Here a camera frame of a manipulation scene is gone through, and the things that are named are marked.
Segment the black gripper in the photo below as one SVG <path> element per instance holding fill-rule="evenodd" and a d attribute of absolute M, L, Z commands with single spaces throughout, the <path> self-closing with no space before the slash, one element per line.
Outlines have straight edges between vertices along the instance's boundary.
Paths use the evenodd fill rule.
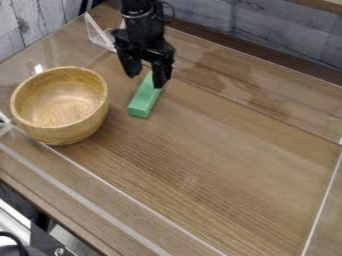
<path fill-rule="evenodd" d="M 153 64 L 154 88 L 162 89 L 173 75 L 175 48 L 165 38 L 166 19 L 161 13 L 125 13 L 123 26 L 113 30 L 115 48 L 130 78 L 142 72 L 142 62 Z"/>

